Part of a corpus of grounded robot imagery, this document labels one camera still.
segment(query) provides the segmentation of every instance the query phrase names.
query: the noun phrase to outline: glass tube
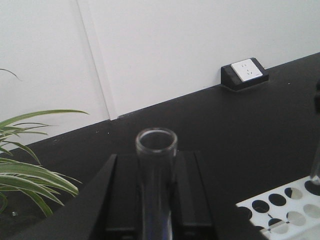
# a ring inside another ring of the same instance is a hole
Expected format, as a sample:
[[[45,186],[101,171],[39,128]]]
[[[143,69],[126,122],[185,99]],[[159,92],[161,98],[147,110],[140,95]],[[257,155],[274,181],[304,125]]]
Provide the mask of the glass tube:
[[[310,178],[313,184],[320,185],[320,142],[315,151]]]
[[[142,240],[172,240],[169,187],[177,153],[177,135],[166,128],[147,128],[135,139],[139,159]]]

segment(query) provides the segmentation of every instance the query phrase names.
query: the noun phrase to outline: black holder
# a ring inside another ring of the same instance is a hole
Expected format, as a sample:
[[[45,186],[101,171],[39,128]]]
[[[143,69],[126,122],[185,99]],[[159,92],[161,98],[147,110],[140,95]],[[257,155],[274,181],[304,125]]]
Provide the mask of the black holder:
[[[138,157],[118,155],[107,205],[108,240],[136,240],[141,229]],[[215,239],[213,223],[193,152],[178,152],[170,206],[175,240]]]
[[[221,84],[228,87],[231,90],[239,91],[245,88],[268,81],[269,73],[254,57],[250,58],[256,67],[262,73],[262,76],[258,76],[248,81],[241,81],[236,72],[232,69],[231,64],[221,67]]]
[[[173,240],[266,240],[223,194],[199,152],[178,152],[171,198]],[[135,240],[138,158],[112,154],[79,196],[10,240]]]

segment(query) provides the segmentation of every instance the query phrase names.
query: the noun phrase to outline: power socket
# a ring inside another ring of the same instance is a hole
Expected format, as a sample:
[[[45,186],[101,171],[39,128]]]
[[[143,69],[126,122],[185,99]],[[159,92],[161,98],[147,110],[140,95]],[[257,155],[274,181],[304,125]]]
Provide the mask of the power socket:
[[[268,81],[269,73],[254,57],[221,67],[221,84],[240,91]]]
[[[242,82],[246,82],[263,75],[251,59],[232,63],[231,67]]]

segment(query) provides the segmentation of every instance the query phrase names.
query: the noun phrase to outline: spider plant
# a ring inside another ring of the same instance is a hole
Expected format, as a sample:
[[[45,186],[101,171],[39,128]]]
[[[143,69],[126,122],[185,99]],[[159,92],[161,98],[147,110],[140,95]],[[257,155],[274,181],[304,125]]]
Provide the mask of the spider plant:
[[[0,157],[0,214],[8,205],[5,192],[20,191],[29,196],[43,211],[45,216],[53,214],[44,198],[50,199],[60,205],[63,203],[56,197],[58,191],[65,191],[72,196],[76,196],[79,191],[66,178],[75,180],[57,172],[45,169],[41,166],[36,154],[27,146],[17,141],[10,141],[12,136],[20,137],[21,134],[44,134],[38,131],[39,128],[47,127],[47,124],[37,122],[20,122],[39,115],[57,113],[85,113],[78,110],[56,109],[31,112],[16,117],[9,118],[0,122],[0,151],[6,153],[8,157]],[[29,164],[11,159],[12,152],[4,148],[5,145],[14,145],[30,154],[37,164]]]

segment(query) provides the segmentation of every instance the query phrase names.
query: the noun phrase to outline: white wall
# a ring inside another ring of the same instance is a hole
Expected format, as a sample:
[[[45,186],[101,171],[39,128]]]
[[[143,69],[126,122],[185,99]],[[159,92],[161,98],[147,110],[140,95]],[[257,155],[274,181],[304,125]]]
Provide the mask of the white wall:
[[[49,137],[109,118],[75,0],[1,0],[0,121],[39,110],[77,109],[90,115],[47,115]],[[24,143],[46,136],[26,136]]]
[[[217,85],[233,62],[305,57],[320,52],[319,16],[317,0],[2,0],[0,68],[22,81],[0,71],[0,120],[90,113],[38,118],[59,125],[51,137],[108,119],[106,104],[113,118]]]
[[[119,115],[220,83],[221,66],[265,68],[320,52],[318,0],[88,2]]]

